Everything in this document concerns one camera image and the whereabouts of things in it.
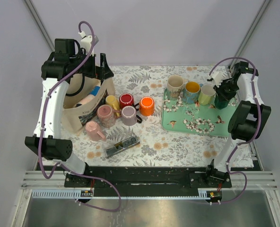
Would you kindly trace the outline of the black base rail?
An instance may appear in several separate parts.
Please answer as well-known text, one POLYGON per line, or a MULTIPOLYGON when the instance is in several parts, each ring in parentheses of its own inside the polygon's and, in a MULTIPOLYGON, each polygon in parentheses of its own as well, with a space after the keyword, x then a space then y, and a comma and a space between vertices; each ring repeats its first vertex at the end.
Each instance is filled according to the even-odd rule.
MULTIPOLYGON (((128 195, 186 195, 195 189, 214 188, 204 184, 204 173, 202 167, 87 166, 85 174, 92 179, 66 174, 64 186, 92 187, 98 190, 99 195, 114 195, 116 192, 111 185, 114 185, 119 193, 128 195)), ((231 188, 231 180, 220 187, 231 188)))

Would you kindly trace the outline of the lime green mug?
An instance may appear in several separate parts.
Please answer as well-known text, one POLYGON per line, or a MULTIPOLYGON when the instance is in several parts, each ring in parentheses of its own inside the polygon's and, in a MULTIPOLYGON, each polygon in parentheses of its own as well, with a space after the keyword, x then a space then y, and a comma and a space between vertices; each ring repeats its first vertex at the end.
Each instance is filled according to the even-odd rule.
POLYGON ((213 85, 206 84, 201 87, 201 91, 199 94, 198 102, 200 105, 209 104, 213 97, 215 96, 216 91, 213 88, 213 85))

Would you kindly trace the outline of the dark green mug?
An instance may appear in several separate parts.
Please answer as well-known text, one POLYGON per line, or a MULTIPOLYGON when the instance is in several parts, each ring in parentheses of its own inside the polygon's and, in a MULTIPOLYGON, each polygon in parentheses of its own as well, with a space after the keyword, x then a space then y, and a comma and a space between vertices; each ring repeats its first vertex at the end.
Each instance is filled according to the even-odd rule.
POLYGON ((220 96, 216 94, 214 105, 217 109, 224 109, 228 106, 230 99, 225 98, 224 96, 220 96))

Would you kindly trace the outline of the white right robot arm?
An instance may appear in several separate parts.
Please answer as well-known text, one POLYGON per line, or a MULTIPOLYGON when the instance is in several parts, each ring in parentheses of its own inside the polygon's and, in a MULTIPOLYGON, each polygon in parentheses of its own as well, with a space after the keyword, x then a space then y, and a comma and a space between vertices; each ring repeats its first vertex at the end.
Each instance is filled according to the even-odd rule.
POLYGON ((238 60, 228 79, 213 71, 209 73, 208 81, 215 83, 216 108, 226 107, 236 94, 240 102, 229 121, 225 146, 203 174, 203 182, 208 187, 224 186, 230 181, 229 164, 237 156, 237 150, 259 138, 271 114, 271 107, 264 104, 259 94, 256 67, 246 58, 238 57, 238 60))

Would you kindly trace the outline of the blue butterfly mug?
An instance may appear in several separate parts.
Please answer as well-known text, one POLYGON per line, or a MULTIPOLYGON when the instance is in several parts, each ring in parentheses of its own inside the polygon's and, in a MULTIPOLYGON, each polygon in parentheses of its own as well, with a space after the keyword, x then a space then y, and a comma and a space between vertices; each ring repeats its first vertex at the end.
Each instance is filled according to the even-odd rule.
POLYGON ((203 84, 198 84, 193 81, 187 82, 183 89, 182 101, 188 105, 194 104, 198 100, 202 86, 203 84))

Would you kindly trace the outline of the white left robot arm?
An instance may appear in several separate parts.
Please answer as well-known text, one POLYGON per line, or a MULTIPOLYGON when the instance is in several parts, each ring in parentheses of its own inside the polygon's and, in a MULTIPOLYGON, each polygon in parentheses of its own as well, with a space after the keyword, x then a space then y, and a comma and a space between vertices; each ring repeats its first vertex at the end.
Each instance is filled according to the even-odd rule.
POLYGON ((91 183, 86 163, 73 152, 71 140, 61 137, 61 127, 76 133, 97 115, 108 95, 115 94, 114 74, 100 54, 95 63, 96 36, 56 39, 55 50, 41 66, 43 97, 36 128, 25 138, 25 145, 42 159, 52 160, 75 175, 81 187, 91 183))

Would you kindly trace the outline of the floral table mat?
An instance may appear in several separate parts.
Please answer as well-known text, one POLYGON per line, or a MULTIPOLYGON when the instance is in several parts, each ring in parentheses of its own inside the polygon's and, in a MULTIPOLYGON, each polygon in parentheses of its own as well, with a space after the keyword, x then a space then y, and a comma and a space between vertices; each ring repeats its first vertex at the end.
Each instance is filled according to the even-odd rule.
POLYGON ((212 66, 113 66, 116 94, 130 93, 136 101, 152 97, 154 113, 133 126, 117 120, 113 127, 103 130, 106 141, 91 141, 84 128, 77 133, 62 129, 61 136, 72 141, 74 153, 90 166, 204 167, 221 152, 227 137, 164 130, 161 114, 171 75, 204 83, 212 70, 212 66), (133 135, 138 136, 139 145, 106 158, 106 148, 133 135))

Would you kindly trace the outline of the beige canvas tote bag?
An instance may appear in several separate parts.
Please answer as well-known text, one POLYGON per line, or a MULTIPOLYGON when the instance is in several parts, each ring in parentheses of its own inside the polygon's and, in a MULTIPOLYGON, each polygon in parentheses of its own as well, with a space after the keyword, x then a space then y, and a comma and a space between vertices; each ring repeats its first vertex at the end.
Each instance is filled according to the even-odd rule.
POLYGON ((77 91, 82 81, 84 81, 84 87, 79 94, 64 98, 61 124, 70 133, 79 132, 96 116, 97 109, 105 104, 106 97, 115 95, 112 78, 100 81, 82 77, 81 74, 74 75, 70 80, 68 93, 77 91))

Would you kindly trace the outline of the lavender mug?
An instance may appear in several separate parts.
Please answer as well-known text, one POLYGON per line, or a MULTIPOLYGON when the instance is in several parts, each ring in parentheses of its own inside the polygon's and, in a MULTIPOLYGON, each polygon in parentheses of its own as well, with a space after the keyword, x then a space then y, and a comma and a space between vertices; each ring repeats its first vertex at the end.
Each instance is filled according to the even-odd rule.
POLYGON ((125 106, 121 110, 121 119, 126 126, 142 123, 142 119, 137 115, 137 109, 133 106, 125 106))

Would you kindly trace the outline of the beige floral mug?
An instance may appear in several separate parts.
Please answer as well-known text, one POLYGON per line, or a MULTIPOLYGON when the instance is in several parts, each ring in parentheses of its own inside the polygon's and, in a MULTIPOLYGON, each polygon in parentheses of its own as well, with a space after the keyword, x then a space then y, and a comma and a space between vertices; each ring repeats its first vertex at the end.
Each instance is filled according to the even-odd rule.
POLYGON ((182 89, 184 88, 184 84, 188 82, 188 79, 184 79, 179 75, 171 75, 167 81, 167 97, 170 100, 177 100, 179 98, 182 89))

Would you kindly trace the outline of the red mug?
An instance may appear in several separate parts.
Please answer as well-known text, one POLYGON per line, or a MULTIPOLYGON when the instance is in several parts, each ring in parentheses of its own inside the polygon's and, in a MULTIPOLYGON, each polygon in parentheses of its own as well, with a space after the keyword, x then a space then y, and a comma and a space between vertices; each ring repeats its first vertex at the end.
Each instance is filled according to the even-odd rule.
POLYGON ((122 95, 120 95, 119 104, 121 109, 126 106, 133 106, 134 108, 136 108, 136 110, 138 110, 137 107, 139 106, 139 103, 136 104, 134 102, 134 97, 130 93, 123 93, 122 95))

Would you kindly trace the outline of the pink octagonal mug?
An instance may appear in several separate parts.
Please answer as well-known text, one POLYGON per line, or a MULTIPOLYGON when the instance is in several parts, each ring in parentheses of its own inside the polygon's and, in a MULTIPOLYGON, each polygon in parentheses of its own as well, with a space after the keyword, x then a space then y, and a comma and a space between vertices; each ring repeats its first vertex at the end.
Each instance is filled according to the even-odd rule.
POLYGON ((100 125, 95 121, 87 122, 85 125, 85 130, 92 141, 106 140, 106 136, 100 128, 100 125))

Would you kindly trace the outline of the green floral tray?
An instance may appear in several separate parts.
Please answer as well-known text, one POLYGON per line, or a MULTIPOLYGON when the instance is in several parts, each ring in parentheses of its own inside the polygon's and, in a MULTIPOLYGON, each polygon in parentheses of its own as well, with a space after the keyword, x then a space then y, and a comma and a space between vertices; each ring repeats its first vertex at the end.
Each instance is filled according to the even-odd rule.
POLYGON ((227 137, 228 123, 237 104, 234 97, 221 110, 215 107, 214 102, 188 105, 182 101, 182 95, 177 100, 170 100, 167 98, 167 91, 164 91, 161 125, 167 131, 227 137))

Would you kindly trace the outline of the pink round mug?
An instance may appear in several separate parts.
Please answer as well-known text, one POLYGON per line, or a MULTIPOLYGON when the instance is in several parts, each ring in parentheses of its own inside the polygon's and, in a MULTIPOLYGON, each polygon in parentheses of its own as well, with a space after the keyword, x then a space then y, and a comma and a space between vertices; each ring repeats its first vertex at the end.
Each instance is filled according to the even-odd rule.
POLYGON ((101 105, 97 110, 97 116, 101 125, 111 128, 115 125, 116 119, 121 116, 121 111, 113 109, 110 105, 101 105))

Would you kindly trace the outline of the yellow mug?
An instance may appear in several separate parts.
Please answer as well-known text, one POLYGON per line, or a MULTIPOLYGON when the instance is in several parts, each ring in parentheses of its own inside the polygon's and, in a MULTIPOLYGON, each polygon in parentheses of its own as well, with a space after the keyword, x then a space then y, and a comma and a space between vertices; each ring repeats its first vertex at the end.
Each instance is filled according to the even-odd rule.
POLYGON ((113 109, 120 111, 120 104, 118 99, 113 95, 108 95, 105 99, 105 103, 111 106, 113 109))

